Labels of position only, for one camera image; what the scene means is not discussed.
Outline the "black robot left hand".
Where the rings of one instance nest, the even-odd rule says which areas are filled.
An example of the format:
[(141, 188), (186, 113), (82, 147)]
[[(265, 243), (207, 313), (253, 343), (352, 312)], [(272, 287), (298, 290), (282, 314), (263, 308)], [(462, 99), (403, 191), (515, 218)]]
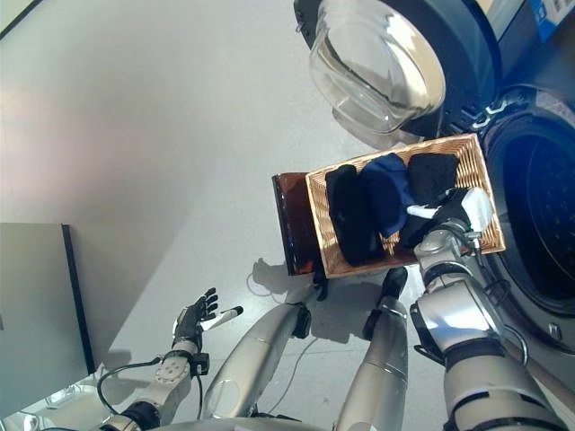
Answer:
[(218, 328), (243, 314), (243, 307), (218, 311), (218, 295), (214, 287), (209, 288), (192, 305), (184, 307), (172, 326), (172, 343), (192, 342), (201, 349), (204, 332)]

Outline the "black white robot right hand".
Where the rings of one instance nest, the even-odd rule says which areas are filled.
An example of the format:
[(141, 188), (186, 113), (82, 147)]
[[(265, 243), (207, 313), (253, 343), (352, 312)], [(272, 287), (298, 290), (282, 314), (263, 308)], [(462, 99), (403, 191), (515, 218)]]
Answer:
[(435, 207), (431, 204), (411, 205), (407, 207), (407, 215), (438, 224), (458, 222), (465, 233), (483, 233), (491, 222), (493, 210), (484, 189), (452, 188), (440, 196)]

